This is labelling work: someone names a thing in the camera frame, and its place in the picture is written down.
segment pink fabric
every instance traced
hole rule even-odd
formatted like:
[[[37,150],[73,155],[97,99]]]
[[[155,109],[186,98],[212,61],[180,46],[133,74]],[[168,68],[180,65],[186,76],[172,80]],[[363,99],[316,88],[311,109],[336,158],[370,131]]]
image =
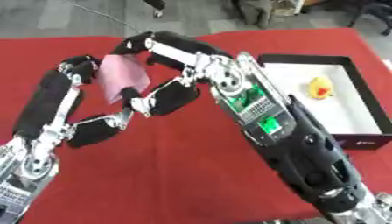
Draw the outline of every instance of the pink fabric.
[[[133,55],[107,55],[98,71],[98,82],[109,104],[122,98],[121,90],[135,88],[139,93],[149,85],[150,79]]]

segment robotic arm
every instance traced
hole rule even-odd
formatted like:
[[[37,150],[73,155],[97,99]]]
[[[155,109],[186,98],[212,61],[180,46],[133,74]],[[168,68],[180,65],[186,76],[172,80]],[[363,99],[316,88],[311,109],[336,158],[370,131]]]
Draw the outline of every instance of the robotic arm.
[[[196,83],[208,83],[216,103],[266,163],[329,221],[392,223],[392,196],[374,196],[323,125],[293,95],[282,95],[248,53],[232,59],[205,43],[164,31],[150,35],[144,46],[152,54],[150,63],[176,68],[182,75],[144,99],[132,99],[134,110],[150,116],[163,107],[162,95],[169,95],[164,93],[183,89],[180,92],[188,94],[182,94],[181,103],[174,101],[173,108],[166,109],[172,112],[197,97]]]
[[[82,100],[79,86],[91,82],[98,63],[90,56],[65,60],[38,84],[14,125],[12,140],[0,147],[0,223],[20,221],[58,173],[54,149],[62,141],[80,147],[126,128],[132,116],[129,108],[114,115],[67,123]]]
[[[150,51],[181,75],[146,97],[132,87],[122,91],[122,112],[96,115],[77,123],[67,118],[81,102],[81,84],[94,78],[99,61],[81,56],[63,61],[39,83],[0,147],[0,223],[21,219],[59,169],[54,155],[64,140],[73,147],[93,144],[126,129],[135,112],[163,116],[199,96],[207,84],[223,110],[282,181],[328,220],[337,224],[392,223],[392,197],[374,196],[340,146],[292,95],[281,94],[248,53],[235,59],[220,49],[167,31],[124,40],[115,54]]]

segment cable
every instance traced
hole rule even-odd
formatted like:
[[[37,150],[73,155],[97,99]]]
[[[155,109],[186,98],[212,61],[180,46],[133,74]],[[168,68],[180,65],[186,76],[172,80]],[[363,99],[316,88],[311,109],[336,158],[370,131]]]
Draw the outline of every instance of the cable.
[[[123,25],[128,26],[132,31],[134,31],[134,32],[136,32],[136,33],[141,33],[141,32],[140,32],[137,28],[135,28],[134,26],[132,26],[132,25],[130,25],[130,24],[127,24],[126,22],[124,22],[124,21],[122,21],[122,20],[120,20],[120,19],[118,19],[118,18],[112,17],[112,16],[110,16],[109,14],[105,14],[105,13],[99,12],[99,11],[97,11],[97,10],[90,10],[89,8],[86,8],[86,7],[84,7],[84,6],[82,6],[82,5],[79,5],[79,4],[77,4],[77,3],[68,2],[67,0],[61,0],[61,2],[65,3],[65,4],[72,5],[72,6],[74,6],[74,7],[80,8],[80,9],[83,9],[84,11],[88,11],[88,12],[91,12],[91,13],[94,13],[94,14],[98,14],[98,15],[103,16],[103,17],[106,17],[106,18],[110,18],[110,19],[116,21],[117,23],[120,23],[120,24],[123,24]]]

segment chair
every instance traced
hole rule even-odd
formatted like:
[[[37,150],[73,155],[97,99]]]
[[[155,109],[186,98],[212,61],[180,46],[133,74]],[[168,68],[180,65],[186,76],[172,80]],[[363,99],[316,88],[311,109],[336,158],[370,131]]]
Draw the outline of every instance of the chair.
[[[383,21],[387,25],[387,29],[385,29],[381,35],[388,36],[392,30],[392,20],[390,16],[392,16],[392,1],[390,0],[362,0],[360,7],[355,13],[353,20],[348,25],[349,27],[353,27],[357,22],[358,18],[363,14],[370,14],[381,21]]]
[[[270,25],[272,1],[271,0],[231,0],[238,16],[245,24],[254,24],[266,29]],[[256,10],[256,18],[250,22],[249,16],[245,14],[242,7],[250,7]]]

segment red table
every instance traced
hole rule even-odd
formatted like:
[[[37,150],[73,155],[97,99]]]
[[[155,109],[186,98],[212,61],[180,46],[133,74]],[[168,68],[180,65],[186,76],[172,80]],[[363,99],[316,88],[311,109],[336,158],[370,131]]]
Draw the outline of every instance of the red table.
[[[229,53],[300,53],[349,56],[392,115],[392,75],[350,29],[246,31],[200,38]],[[119,38],[0,40],[0,139],[11,127],[47,69],[78,54],[102,57]],[[176,73],[148,68],[154,84]],[[73,119],[115,111],[98,85]],[[31,206],[23,223],[232,223],[317,215],[258,157],[235,124],[202,88],[180,111],[145,119],[137,115],[121,135],[97,145],[57,149],[60,173]],[[372,191],[392,192],[392,144],[377,151],[351,150]]]

